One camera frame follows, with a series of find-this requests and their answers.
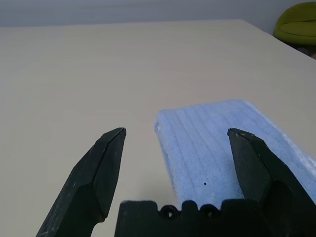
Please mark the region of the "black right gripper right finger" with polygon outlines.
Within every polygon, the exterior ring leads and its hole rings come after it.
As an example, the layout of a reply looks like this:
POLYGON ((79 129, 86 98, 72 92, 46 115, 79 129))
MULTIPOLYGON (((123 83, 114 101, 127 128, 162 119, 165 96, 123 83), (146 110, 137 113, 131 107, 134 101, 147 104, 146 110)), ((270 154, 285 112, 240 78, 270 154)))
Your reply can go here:
POLYGON ((236 175, 276 237, 314 237, 316 205, 288 166, 254 134, 230 128, 236 175))

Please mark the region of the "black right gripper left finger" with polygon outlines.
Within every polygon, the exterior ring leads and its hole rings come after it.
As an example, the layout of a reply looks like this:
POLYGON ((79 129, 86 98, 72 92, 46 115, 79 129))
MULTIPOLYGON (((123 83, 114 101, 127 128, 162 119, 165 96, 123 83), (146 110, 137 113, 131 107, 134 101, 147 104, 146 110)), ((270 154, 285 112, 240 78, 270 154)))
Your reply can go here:
POLYGON ((39 237, 89 237, 108 217, 116 190, 126 129, 103 134, 72 169, 39 237))

